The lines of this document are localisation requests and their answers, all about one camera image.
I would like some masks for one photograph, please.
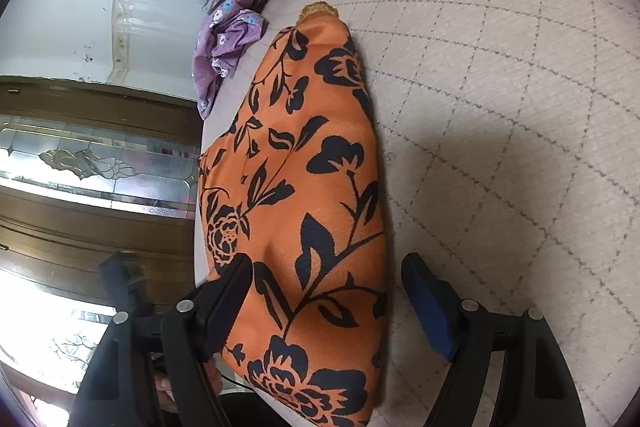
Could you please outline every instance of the stitched grid pattern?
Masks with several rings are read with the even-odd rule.
[[[242,71],[314,1],[271,0]],[[613,425],[640,385],[638,0],[326,1],[366,65],[396,269],[370,424],[422,425],[446,375],[397,279],[418,251],[463,297],[542,309],[587,425]]]

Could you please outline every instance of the floral pattern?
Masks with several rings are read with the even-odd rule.
[[[254,265],[223,358],[319,426],[366,425],[382,366],[385,238],[371,121],[346,27],[313,18],[276,35],[200,163],[210,277],[238,251]],[[323,338],[332,349],[312,341]]]

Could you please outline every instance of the decorative glass pattern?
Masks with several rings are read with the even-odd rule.
[[[0,114],[0,185],[156,216],[194,219],[198,147]]]

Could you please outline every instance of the black cable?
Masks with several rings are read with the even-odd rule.
[[[244,387],[245,389],[248,389],[249,391],[253,391],[255,393],[255,391],[254,391],[254,389],[252,387],[249,387],[248,385],[245,385],[244,383],[240,383],[240,382],[236,382],[235,380],[231,380],[229,377],[225,377],[225,375],[223,375],[222,373],[220,373],[220,376],[222,378],[224,378],[226,381],[229,381],[229,382],[231,382],[231,383],[233,383],[235,385],[239,385],[240,387]]]

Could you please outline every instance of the white wall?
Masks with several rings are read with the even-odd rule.
[[[191,55],[203,14],[195,0],[128,0],[127,62],[112,74],[114,0],[11,0],[0,18],[0,74],[90,82],[195,98]]]

